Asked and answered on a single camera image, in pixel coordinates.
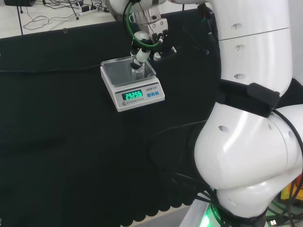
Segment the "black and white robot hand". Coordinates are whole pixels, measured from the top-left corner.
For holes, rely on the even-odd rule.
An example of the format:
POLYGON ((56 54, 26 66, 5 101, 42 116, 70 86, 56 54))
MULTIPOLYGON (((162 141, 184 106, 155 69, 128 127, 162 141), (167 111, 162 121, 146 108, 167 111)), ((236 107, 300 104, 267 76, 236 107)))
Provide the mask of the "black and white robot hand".
POLYGON ((177 53, 171 43, 166 19, 151 25, 147 23, 143 25, 144 30, 137 32, 133 32, 131 20, 127 20, 126 27, 133 38, 130 63, 133 70, 140 69, 149 59, 160 61, 177 53))

